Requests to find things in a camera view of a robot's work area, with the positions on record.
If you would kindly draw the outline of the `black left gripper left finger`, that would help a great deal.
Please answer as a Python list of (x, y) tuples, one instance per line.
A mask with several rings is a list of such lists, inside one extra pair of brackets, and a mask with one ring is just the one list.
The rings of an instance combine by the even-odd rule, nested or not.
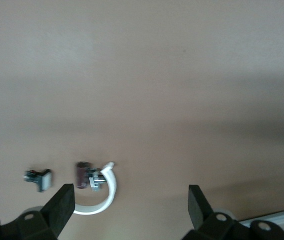
[(22, 240), (56, 240), (75, 209), (74, 185), (64, 184), (39, 210), (20, 215), (16, 224)]

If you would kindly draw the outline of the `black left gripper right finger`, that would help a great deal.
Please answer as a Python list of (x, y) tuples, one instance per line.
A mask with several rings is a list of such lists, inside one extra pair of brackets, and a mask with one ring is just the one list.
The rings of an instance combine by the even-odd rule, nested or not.
[(248, 240), (249, 228), (232, 219), (228, 214), (213, 211), (198, 185), (190, 185), (188, 213), (194, 229), (185, 240)]

